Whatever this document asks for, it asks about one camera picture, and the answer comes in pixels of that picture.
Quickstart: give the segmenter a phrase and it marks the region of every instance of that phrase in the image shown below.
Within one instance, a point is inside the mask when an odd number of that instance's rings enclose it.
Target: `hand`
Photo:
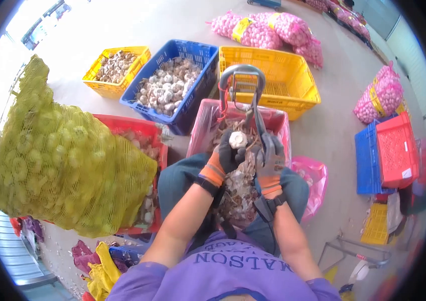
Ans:
[[[264,133],[262,140],[266,153],[264,154],[259,146],[252,150],[256,154],[256,177],[261,187],[261,194],[267,199],[272,199],[282,193],[280,176],[285,167],[285,154],[283,145],[275,136]]]
[[[230,146],[230,136],[233,131],[228,129],[222,136],[221,142],[217,145],[208,163],[199,173],[199,176],[210,181],[216,187],[220,187],[227,173],[238,168],[241,162],[245,161],[246,148],[232,149]]]

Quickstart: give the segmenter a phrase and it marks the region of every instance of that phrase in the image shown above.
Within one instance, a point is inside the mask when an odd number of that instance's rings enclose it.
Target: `red plastic crate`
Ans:
[[[405,188],[419,176],[419,158],[407,112],[376,126],[382,186]]]
[[[186,157],[197,153],[203,153],[207,150],[215,135],[218,126],[218,117],[221,116],[219,106],[220,101],[216,99],[203,99],[201,101],[198,114],[196,115],[195,125],[191,131],[191,139],[189,141]],[[236,103],[236,106],[245,111],[249,108],[249,105],[241,103]],[[290,166],[291,140],[288,114],[284,111],[267,107],[258,107],[258,109],[263,117],[266,129],[271,130],[285,147],[285,166]],[[228,102],[226,117],[228,119],[241,120],[245,118],[245,111],[236,109],[234,103]],[[255,126],[254,118],[251,124],[253,127]]]
[[[168,166],[168,146],[164,145],[161,142],[162,130],[156,126],[156,123],[147,120],[129,118],[129,117],[120,117],[120,116],[111,116],[111,115],[102,115],[102,114],[93,114],[94,117],[98,118],[99,121],[104,123],[113,134],[119,134],[126,129],[132,129],[133,131],[139,131],[143,135],[148,137],[153,137],[151,143],[152,147],[160,147],[160,158],[158,167],[160,171],[165,169]],[[153,180],[153,190],[156,191],[157,187],[157,177]],[[140,234],[140,233],[154,233],[158,232],[161,226],[161,212],[160,208],[156,208],[153,224],[148,228],[144,229],[141,227],[130,227],[130,228],[120,228],[117,234]]]

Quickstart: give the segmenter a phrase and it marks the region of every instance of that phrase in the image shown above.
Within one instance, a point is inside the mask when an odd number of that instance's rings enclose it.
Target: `jeans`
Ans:
[[[206,154],[196,154],[168,166],[161,172],[158,181],[158,198],[162,220],[166,218],[176,203],[185,195],[201,169],[208,162],[208,159],[209,157]],[[310,188],[305,180],[289,168],[283,169],[280,184],[283,194],[287,197],[288,205],[299,223],[305,212]],[[261,191],[256,178],[255,186],[258,191]],[[265,251],[273,253],[274,241],[270,227],[261,219],[259,214],[256,215],[255,220],[243,232],[261,245]],[[275,253],[273,254],[275,256],[279,254],[278,247]]]

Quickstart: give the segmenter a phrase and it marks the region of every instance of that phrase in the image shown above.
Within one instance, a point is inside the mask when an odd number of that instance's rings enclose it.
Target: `orange glove cuff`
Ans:
[[[220,187],[221,184],[223,184],[226,174],[221,167],[219,153],[213,152],[208,163],[203,167],[199,175],[210,181],[210,183],[216,187]]]
[[[280,176],[258,178],[261,194],[266,195],[281,189]]]

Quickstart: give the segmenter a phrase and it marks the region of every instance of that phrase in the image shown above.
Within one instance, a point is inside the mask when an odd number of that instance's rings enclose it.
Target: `yellow plastic crate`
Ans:
[[[370,215],[361,236],[360,242],[366,244],[386,245],[388,229],[386,228],[387,204],[374,203],[370,207]]]
[[[220,76],[229,66],[246,63],[258,67],[266,77],[259,105],[288,113],[289,120],[298,119],[306,110],[320,104],[320,94],[305,59],[296,54],[252,47],[220,47]],[[241,81],[252,81],[241,76]],[[251,93],[236,93],[236,100],[250,104]]]
[[[411,120],[410,110],[408,109],[407,102],[406,102],[405,98],[402,99],[400,105],[398,106],[398,108],[396,108],[395,111],[398,115],[400,115],[402,112],[406,111],[408,113],[408,118],[410,118],[410,120]]]
[[[136,59],[128,69],[128,73],[124,76],[119,84],[110,82],[96,81],[96,73],[101,68],[101,59],[108,57],[110,52],[116,53],[120,50],[134,53]],[[148,46],[133,46],[133,47],[120,47],[105,49],[97,60],[91,65],[91,68],[86,72],[83,77],[83,82],[93,89],[96,93],[103,97],[111,99],[120,99],[124,90],[132,82],[132,79],[138,74],[143,65],[151,58],[151,52]]]

